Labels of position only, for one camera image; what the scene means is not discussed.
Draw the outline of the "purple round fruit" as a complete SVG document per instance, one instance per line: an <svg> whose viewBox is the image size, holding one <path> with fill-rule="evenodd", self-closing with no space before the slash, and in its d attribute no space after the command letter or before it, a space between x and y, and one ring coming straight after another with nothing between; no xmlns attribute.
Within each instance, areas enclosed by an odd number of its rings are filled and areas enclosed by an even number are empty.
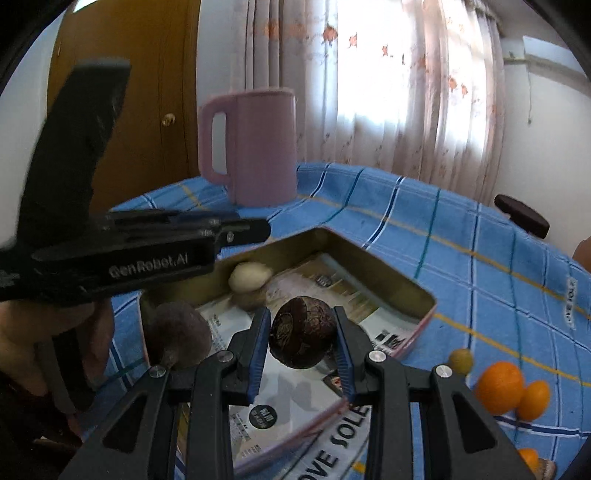
<svg viewBox="0 0 591 480"><path fill-rule="evenodd" d="M186 302L159 305L144 324L144 337L150 364L169 370L195 366L211 354L211 328Z"/></svg>

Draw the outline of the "orange fruit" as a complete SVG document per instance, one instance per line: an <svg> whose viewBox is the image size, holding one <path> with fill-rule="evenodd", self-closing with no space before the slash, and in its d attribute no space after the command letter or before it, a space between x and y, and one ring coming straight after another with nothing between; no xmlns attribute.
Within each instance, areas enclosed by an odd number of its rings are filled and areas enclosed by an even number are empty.
<svg viewBox="0 0 591 480"><path fill-rule="evenodd" d="M493 416L515 410L525 393L521 370L513 363L499 361L478 379L474 388L477 399Z"/></svg>
<svg viewBox="0 0 591 480"><path fill-rule="evenodd" d="M549 384L544 380L530 383L525 389L520 404L516 409L516 416L525 422L532 422L541 417L551 399Z"/></svg>
<svg viewBox="0 0 591 480"><path fill-rule="evenodd" d="M533 474L536 475L540 465L538 452L533 448L520 448L518 452Z"/></svg>

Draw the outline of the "dark brown wrinkled fruit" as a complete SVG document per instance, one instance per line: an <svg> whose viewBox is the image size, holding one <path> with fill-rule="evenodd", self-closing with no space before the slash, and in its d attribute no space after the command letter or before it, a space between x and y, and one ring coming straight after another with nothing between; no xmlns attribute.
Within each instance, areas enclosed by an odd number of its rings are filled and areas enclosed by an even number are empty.
<svg viewBox="0 0 591 480"><path fill-rule="evenodd" d="M315 367L337 341L335 312L323 300L297 296L280 307L270 327L270 354L284 366Z"/></svg>

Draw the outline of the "small green-brown fruit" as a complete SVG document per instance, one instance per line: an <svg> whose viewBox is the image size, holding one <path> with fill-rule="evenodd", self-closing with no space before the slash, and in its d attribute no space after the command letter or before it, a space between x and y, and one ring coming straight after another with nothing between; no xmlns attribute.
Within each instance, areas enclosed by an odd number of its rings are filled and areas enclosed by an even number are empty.
<svg viewBox="0 0 591 480"><path fill-rule="evenodd" d="M474 357L467 348L456 349L449 355L447 364L454 373L467 376L474 367Z"/></svg>

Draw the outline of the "pink plastic pitcher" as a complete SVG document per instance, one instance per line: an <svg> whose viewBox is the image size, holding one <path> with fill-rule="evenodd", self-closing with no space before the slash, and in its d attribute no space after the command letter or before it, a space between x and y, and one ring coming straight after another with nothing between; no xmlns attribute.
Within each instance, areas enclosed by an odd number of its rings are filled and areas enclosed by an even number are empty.
<svg viewBox="0 0 591 480"><path fill-rule="evenodd" d="M226 172L213 166L213 119L225 116ZM217 96L198 110L198 169L231 203L270 207L297 196L296 95L288 88Z"/></svg>

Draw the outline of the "small dark fruit piece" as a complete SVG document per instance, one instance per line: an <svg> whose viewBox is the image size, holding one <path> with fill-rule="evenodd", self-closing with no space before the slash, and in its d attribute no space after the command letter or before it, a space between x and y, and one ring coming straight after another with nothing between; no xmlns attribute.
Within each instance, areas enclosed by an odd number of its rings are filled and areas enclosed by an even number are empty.
<svg viewBox="0 0 591 480"><path fill-rule="evenodd" d="M556 474L557 465L554 461L545 458L538 459L538 466L535 472L537 480L554 480Z"/></svg>

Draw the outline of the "wooden door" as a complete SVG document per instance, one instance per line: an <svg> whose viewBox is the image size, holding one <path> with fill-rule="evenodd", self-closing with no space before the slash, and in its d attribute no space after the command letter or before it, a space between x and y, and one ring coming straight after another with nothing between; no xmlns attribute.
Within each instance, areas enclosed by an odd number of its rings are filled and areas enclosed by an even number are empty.
<svg viewBox="0 0 591 480"><path fill-rule="evenodd" d="M197 1L74 1L51 58L47 100L72 68L98 58L131 65L124 105L92 180L90 210L197 176ZM176 122L164 127L163 116Z"/></svg>

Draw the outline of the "brass door knob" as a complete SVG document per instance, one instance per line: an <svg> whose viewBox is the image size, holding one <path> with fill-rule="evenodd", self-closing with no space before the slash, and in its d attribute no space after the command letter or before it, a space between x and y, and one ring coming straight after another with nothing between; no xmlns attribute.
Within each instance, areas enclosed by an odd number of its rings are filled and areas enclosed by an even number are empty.
<svg viewBox="0 0 591 480"><path fill-rule="evenodd" d="M161 123L164 127L169 127L176 122L176 116L173 113L167 113L163 116Z"/></svg>

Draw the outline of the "pink metal tin box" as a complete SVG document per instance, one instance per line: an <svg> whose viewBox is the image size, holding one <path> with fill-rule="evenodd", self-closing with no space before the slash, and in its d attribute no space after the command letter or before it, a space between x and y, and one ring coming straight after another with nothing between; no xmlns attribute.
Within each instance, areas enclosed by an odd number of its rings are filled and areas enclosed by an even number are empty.
<svg viewBox="0 0 591 480"><path fill-rule="evenodd" d="M246 250L235 250L199 277L153 287L139 297L143 324L156 308L183 301L197 308L211 328L212 349L228 347L249 328L252 313L232 299L229 278L240 263L259 262L273 275L262 299L276 314L295 296L340 306L365 329L373 345L401 359L425 330L437 301L431 293L368 250L328 228L315 228ZM269 355L259 395L249 407L229 409L233 466L244 475L315 436L346 411L332 359L296 370Z"/></svg>

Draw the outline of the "blue plaid tablecloth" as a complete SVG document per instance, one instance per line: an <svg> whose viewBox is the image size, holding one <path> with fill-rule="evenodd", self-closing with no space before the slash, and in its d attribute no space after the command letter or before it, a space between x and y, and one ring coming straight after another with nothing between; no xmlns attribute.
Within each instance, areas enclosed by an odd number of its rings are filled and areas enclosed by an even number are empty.
<svg viewBox="0 0 591 480"><path fill-rule="evenodd" d="M304 164L298 197L269 209L271 238L329 227L429 290L435 318L406 357L431 369L470 349L467 383L497 361L518 364L526 381L551 390L532 422L497 417L517 448L554 461L558 477L590 479L590 274L559 250L524 233L496 210L419 181L362 167ZM192 178L144 193L117 209L228 208L222 187ZM94 427L146 370L140 353L138 293L114 297L114 340L106 383L83 431ZM363 479L369 410L353 409L333 427L252 479Z"/></svg>

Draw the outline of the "orange wooden chair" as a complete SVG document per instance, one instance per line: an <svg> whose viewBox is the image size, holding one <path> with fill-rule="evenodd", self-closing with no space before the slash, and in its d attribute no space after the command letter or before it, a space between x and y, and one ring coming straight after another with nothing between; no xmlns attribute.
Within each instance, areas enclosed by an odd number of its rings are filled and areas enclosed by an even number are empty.
<svg viewBox="0 0 591 480"><path fill-rule="evenodd" d="M586 271L591 272L591 237L582 240L578 244L572 258Z"/></svg>

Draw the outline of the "dark round stool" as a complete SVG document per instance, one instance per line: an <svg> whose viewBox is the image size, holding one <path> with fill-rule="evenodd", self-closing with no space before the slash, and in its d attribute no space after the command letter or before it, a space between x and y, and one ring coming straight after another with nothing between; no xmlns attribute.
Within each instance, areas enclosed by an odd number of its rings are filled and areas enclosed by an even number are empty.
<svg viewBox="0 0 591 480"><path fill-rule="evenodd" d="M494 205L527 233L539 239L547 237L550 230L549 222L522 201L508 195L497 194Z"/></svg>

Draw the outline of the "sheer floral curtain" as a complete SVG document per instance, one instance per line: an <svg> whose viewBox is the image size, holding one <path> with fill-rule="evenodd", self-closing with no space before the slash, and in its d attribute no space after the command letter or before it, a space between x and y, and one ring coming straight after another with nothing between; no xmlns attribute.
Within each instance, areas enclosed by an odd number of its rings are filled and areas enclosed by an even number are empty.
<svg viewBox="0 0 591 480"><path fill-rule="evenodd" d="M235 1L232 90L294 91L297 160L369 166L489 203L504 134L483 1Z"/></svg>

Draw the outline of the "white air conditioner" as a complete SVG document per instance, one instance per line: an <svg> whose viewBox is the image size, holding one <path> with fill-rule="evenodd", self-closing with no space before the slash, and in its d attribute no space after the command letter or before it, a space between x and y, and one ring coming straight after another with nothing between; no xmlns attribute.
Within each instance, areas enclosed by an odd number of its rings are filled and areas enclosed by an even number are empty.
<svg viewBox="0 0 591 480"><path fill-rule="evenodd" d="M529 36L523 37L523 44L526 59L550 67L560 67L584 78L587 77L578 60L569 49Z"/></svg>

